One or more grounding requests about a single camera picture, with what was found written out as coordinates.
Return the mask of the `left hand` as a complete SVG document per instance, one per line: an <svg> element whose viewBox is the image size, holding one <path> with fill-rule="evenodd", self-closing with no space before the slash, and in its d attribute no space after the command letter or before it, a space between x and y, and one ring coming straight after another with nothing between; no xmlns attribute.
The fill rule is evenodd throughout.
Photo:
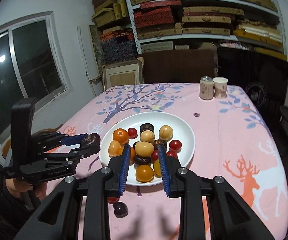
<svg viewBox="0 0 288 240"><path fill-rule="evenodd" d="M47 182L34 186L26 181L11 178L5 179L5 185L9 193L15 198L21 198L22 194L28 191L33 191L35 196L40 200L44 199L47 195Z"/></svg>

